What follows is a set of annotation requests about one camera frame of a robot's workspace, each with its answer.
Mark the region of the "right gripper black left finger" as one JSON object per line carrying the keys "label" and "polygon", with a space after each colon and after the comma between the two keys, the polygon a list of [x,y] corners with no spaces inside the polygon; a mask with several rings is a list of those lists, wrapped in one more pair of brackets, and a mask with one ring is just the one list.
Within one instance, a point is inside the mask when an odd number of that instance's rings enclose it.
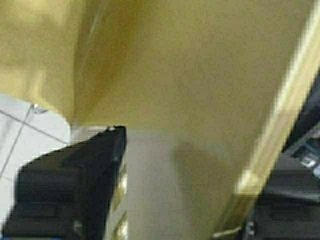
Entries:
{"label": "right gripper black left finger", "polygon": [[117,125],[23,165],[5,239],[102,240],[126,146]]}

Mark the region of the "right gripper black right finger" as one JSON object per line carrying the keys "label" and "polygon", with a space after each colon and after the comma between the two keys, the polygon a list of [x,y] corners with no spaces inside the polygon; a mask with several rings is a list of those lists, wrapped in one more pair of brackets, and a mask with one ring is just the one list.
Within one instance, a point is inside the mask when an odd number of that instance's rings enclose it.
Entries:
{"label": "right gripper black right finger", "polygon": [[320,178],[316,166],[278,162],[244,228],[246,240],[318,240]]}

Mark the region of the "black robot base right corner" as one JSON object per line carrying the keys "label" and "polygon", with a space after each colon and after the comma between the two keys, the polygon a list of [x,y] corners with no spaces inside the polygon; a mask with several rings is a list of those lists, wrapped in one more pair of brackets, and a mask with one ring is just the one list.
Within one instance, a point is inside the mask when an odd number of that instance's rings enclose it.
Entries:
{"label": "black robot base right corner", "polygon": [[282,153],[320,177],[320,75],[317,74]]}

